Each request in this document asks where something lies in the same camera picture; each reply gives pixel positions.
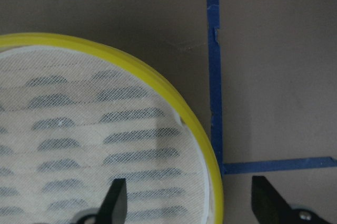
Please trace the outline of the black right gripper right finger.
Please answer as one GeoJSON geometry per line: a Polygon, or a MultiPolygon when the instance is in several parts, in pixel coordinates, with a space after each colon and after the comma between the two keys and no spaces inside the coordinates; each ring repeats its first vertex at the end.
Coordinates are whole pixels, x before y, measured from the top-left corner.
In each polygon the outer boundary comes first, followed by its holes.
{"type": "Polygon", "coordinates": [[[264,176],[252,177],[251,208],[262,224],[329,223],[311,210],[292,208],[264,176]]]}

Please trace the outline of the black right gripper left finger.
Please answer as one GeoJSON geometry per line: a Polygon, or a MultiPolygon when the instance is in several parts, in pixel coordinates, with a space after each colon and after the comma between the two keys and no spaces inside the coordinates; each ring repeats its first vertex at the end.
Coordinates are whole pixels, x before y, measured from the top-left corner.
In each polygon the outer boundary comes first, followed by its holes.
{"type": "Polygon", "coordinates": [[[125,223],[127,216],[127,186],[125,178],[114,179],[97,213],[81,214],[71,223],[125,223]]]}

